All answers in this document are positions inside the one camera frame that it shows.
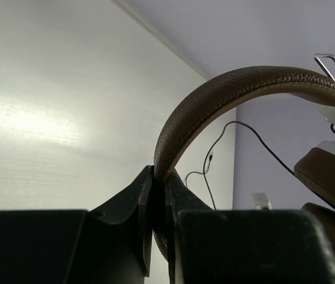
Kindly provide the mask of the brown silver headphones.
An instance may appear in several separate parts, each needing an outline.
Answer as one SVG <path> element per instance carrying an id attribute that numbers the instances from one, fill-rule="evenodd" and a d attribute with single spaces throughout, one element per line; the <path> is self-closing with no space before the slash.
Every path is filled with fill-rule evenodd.
<path id="1" fill-rule="evenodd" d="M 329 54 L 335 62 L 335 56 Z M 219 75 L 199 86 L 173 111 L 158 137 L 154 177 L 163 182 L 194 139 L 216 118 L 262 96 L 288 93 L 317 105 L 335 135 L 335 78 L 287 66 L 252 66 Z M 329 205 L 305 204 L 322 223 L 335 252 L 335 140 L 323 141 L 294 167 L 294 176 Z"/>

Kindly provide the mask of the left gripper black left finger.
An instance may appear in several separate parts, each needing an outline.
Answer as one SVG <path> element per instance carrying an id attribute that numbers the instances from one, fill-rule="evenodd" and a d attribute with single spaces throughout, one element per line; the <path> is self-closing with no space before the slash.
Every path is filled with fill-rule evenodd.
<path id="1" fill-rule="evenodd" d="M 88 211 L 1 210 L 0 283 L 143 283 L 153 168 Z"/>

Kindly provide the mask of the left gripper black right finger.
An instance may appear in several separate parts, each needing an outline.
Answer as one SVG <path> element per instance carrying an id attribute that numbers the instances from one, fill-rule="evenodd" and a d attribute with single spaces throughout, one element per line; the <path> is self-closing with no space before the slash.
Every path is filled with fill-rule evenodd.
<path id="1" fill-rule="evenodd" d="M 335 283 L 335 212 L 215 211 L 177 173 L 164 189 L 171 283 Z"/>

